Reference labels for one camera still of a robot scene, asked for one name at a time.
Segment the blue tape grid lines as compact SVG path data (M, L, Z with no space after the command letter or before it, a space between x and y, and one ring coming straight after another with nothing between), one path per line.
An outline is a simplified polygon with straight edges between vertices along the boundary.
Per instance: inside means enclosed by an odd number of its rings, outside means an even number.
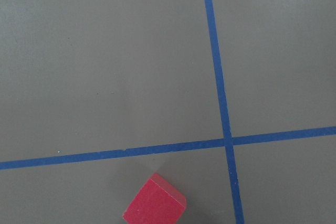
M102 159L124 158L133 156L144 156L152 154L175 153L181 151L201 150L206 148L223 147L227 154L228 174L236 223L244 223L244 212L240 198L236 160L234 155L235 145L254 143L267 143L273 141L295 140L300 138L311 138L319 136L335 135L335 126L319 127L313 129L276 132L258 135L233 137L230 128L229 111L226 99L225 78L223 76L221 53L219 52L218 36L216 29L213 0L204 0L207 16L209 40L211 43L212 60L215 72L217 97L219 103L220 119L222 124L223 138L203 141L192 141L184 143L144 146L127 148L124 150L110 150L91 153L80 153L62 156L51 156L32 159L21 159L15 161L1 162L1 169L18 169L26 167L37 167L47 165L58 165L67 163L78 163L97 161Z

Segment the red block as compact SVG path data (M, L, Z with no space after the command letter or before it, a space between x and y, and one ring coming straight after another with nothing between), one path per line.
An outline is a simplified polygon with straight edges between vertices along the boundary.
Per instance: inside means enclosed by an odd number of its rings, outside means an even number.
M127 223L177 223L186 208L186 197L154 173L128 205L122 218Z

